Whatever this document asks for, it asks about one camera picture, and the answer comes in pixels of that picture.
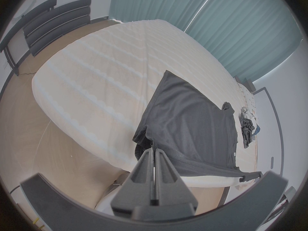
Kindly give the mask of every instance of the pile of clothes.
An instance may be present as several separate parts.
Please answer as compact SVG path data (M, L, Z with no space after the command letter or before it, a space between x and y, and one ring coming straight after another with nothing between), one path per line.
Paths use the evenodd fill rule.
M256 122L256 117L247 107L242 107L239 119L242 126L244 148L247 148L249 143L254 140L254 136L260 132L260 127Z

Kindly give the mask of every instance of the wooden floor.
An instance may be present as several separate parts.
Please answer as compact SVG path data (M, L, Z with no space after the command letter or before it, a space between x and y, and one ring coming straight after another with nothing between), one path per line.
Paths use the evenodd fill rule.
M20 75L11 78L0 101L0 175L8 191L40 172L68 196L94 208L106 187L123 172L63 133L37 105L31 87L35 72L56 52L115 23L102 21L62 36L36 57L28 56L19 67ZM200 214L217 207L224 188L191 190L199 201ZM20 188L12 197L31 220L36 219Z

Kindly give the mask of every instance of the bed sheet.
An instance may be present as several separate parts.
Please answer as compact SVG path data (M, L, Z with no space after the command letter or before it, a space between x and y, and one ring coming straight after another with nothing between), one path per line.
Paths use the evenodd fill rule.
M131 171L133 135L166 70L185 79L219 108L231 103L238 133L236 165L256 169L256 142L243 146L243 93L226 69L189 35L166 21L116 24L53 55L32 80L42 110L67 135L115 167ZM239 185L239 178L183 177L190 187Z

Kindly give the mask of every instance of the curtain fold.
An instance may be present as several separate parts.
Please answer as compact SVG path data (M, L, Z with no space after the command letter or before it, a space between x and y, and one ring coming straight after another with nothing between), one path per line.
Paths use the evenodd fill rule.
M109 18L162 19L186 29L241 80L255 81L271 71L302 39L282 0L111 0Z

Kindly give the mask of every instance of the black garment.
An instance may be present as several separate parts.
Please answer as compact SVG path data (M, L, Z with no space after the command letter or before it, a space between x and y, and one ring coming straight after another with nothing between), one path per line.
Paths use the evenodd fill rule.
M249 143L252 142L252 131L254 130L254 126L252 125L252 121L250 119L244 118L243 114L239 117L240 123L242 126L242 135L244 141L244 148L247 148Z
M185 80L166 71L133 137L136 158L153 147L164 150L182 176L218 175L255 179L235 165L234 110L222 110Z

